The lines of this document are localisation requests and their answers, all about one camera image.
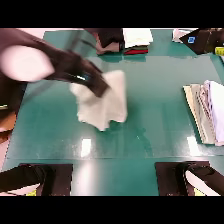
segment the black base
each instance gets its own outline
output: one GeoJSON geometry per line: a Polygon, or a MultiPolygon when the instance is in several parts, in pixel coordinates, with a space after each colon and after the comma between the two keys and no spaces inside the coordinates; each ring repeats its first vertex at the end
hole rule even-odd
{"type": "Polygon", "coordinates": [[[37,196],[70,196],[72,164],[20,164],[43,167],[46,172],[44,183],[37,188],[37,196]]]}
{"type": "MultiPolygon", "coordinates": [[[[178,186],[176,166],[182,162],[157,162],[155,163],[156,176],[160,196],[183,196],[178,186]]],[[[189,161],[188,163],[210,166],[208,161],[189,161]]],[[[189,196],[195,196],[194,187],[187,183],[189,196]]]]}

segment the red object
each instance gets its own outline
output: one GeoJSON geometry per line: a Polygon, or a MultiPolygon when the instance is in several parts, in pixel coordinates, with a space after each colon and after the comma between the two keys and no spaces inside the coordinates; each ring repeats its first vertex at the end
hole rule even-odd
{"type": "Polygon", "coordinates": [[[147,54],[148,50],[130,50],[130,51],[126,51],[124,54],[147,54]]]}

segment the glossy green tabletop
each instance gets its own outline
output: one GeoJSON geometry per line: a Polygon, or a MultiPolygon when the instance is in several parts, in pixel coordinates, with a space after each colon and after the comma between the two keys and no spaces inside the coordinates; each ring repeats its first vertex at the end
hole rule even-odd
{"type": "MultiPolygon", "coordinates": [[[[44,39],[64,48],[70,32],[77,31],[48,32],[44,39]]],[[[157,195],[155,161],[198,156],[224,173],[224,157],[217,156],[224,155],[224,147],[201,144],[182,88],[207,79],[223,83],[222,61],[214,55],[198,57],[185,45],[173,43],[172,30],[152,30],[152,35],[147,55],[99,57],[94,50],[88,54],[104,72],[121,69],[126,73],[125,123],[111,122],[108,130],[100,132],[78,122],[76,99],[68,83],[55,81],[25,103],[38,87],[52,81],[29,84],[4,169],[20,162],[74,163],[72,195],[157,195]],[[91,139],[85,158],[81,157],[83,139],[91,139]]],[[[80,47],[78,52],[87,50],[80,47]]]]}

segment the table surface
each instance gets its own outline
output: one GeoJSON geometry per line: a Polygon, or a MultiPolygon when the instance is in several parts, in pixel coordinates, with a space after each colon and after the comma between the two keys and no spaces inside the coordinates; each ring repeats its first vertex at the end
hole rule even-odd
{"type": "MultiPolygon", "coordinates": [[[[71,32],[46,32],[44,39],[64,48],[71,32]]],[[[94,43],[86,32],[82,38],[94,43]]],[[[174,43],[172,30],[152,30],[147,55],[97,56],[82,52],[103,71],[126,73],[128,118],[100,132],[77,120],[69,84],[29,84],[13,131],[3,169],[19,163],[73,163],[71,195],[158,195],[154,163],[208,160],[224,174],[224,147],[201,144],[183,85],[205,80],[224,82],[223,62],[215,55],[195,55],[174,43]],[[30,96],[38,89],[39,94],[30,96]],[[82,141],[91,151],[82,157],[82,141]]]]}

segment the white circle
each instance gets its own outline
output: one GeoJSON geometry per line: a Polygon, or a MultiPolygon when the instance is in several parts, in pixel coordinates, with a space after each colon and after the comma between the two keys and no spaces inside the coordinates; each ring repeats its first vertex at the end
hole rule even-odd
{"type": "Polygon", "coordinates": [[[3,51],[0,66],[5,75],[18,81],[35,82],[54,73],[54,67],[45,53],[20,45],[3,51]]]}

